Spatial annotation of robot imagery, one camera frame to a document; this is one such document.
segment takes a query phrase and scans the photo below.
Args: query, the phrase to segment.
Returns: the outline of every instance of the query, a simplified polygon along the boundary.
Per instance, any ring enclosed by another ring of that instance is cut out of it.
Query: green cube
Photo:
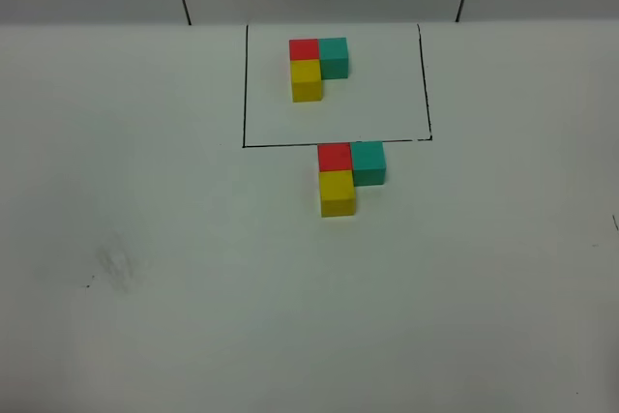
[[[383,143],[352,142],[352,179],[355,186],[378,186],[385,184],[387,163]]]
[[[320,73],[323,79],[348,78],[348,43],[346,38],[319,39]]]

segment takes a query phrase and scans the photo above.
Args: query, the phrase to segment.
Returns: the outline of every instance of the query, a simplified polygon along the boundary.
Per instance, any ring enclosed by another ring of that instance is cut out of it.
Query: block arrangement
[[[321,216],[354,215],[355,187],[385,184],[386,170],[380,141],[318,145]]]
[[[292,102],[321,101],[323,79],[348,78],[346,38],[292,39],[288,45]]]

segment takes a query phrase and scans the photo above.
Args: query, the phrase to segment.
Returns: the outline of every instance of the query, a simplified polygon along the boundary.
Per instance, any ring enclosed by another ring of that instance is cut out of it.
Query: yellow cube
[[[322,101],[320,60],[292,60],[290,62],[292,102]]]
[[[354,215],[357,210],[357,200],[352,182],[352,170],[322,171],[318,176],[322,217]]]

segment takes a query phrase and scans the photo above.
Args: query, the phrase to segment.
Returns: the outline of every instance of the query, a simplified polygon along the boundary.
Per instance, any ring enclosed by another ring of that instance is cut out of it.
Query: red cube
[[[350,144],[318,145],[318,167],[321,172],[352,169]]]
[[[319,60],[318,39],[290,40],[290,60]]]

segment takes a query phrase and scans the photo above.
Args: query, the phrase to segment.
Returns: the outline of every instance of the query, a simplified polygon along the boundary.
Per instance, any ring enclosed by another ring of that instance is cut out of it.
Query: wooden block
[[[318,39],[292,39],[288,45],[290,48],[290,61],[320,59]]]
[[[350,144],[319,144],[318,168],[320,171],[352,170]]]
[[[322,100],[322,79],[319,60],[293,60],[290,62],[292,102],[317,102]]]
[[[323,79],[348,78],[348,42],[346,38],[319,39],[320,71]]]
[[[320,183],[320,213],[325,217],[348,217],[355,214],[357,200],[352,171],[323,171]]]
[[[382,142],[352,142],[350,153],[355,186],[385,184],[387,163]]]

